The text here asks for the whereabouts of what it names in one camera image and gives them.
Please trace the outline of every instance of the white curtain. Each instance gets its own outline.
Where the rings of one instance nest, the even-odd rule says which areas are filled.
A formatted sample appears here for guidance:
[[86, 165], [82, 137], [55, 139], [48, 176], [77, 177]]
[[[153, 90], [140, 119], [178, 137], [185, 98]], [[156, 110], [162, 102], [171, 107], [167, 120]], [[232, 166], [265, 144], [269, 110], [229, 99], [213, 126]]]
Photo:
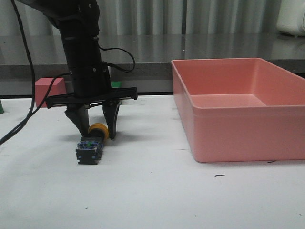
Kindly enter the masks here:
[[[211, 34], [276, 31], [281, 0], [97, 0], [100, 34]], [[45, 16], [17, 2], [27, 34], [59, 35]], [[10, 0], [0, 0], [0, 35], [18, 35]]]

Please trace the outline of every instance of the pink tray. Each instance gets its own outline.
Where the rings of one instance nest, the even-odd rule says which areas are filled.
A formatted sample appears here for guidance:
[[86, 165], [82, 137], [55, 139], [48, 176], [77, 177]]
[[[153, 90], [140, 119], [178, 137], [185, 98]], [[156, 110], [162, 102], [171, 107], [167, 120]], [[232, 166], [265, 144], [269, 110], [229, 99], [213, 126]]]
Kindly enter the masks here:
[[174, 60], [172, 66], [195, 160], [305, 159], [305, 79], [259, 58]]

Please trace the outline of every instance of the white tabletop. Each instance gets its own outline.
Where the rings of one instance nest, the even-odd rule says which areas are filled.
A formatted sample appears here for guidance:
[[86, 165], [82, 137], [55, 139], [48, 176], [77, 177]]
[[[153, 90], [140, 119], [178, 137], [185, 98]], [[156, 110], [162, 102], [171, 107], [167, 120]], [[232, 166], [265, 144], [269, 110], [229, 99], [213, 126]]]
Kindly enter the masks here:
[[[30, 101], [2, 104], [1, 136]], [[173, 96], [124, 101], [96, 166], [77, 164], [64, 111], [41, 109], [0, 146], [1, 229], [305, 228], [305, 161], [198, 163]]]

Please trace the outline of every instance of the white appliance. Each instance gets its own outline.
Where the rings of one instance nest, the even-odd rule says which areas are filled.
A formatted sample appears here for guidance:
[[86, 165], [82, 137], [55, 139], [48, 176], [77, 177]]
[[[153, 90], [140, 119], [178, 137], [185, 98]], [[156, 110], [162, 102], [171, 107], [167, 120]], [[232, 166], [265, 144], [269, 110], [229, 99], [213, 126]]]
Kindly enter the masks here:
[[276, 28], [293, 36], [305, 36], [305, 0], [282, 0]]

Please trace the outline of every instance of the yellow ring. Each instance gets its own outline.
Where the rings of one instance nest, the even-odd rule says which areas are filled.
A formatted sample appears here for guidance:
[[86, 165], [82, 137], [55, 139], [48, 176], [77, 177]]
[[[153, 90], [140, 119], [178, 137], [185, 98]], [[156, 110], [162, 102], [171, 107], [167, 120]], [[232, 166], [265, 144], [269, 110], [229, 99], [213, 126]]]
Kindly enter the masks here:
[[89, 127], [89, 133], [90, 133], [90, 131], [91, 130], [93, 130], [93, 129], [100, 129], [100, 130], [102, 130], [104, 133], [105, 133], [105, 139], [104, 139], [104, 141], [105, 140], [107, 140], [108, 138], [109, 138], [109, 131], [108, 131], [108, 128], [104, 125], [104, 124], [102, 124], [102, 123], [94, 123], [94, 124], [92, 124], [90, 127]]

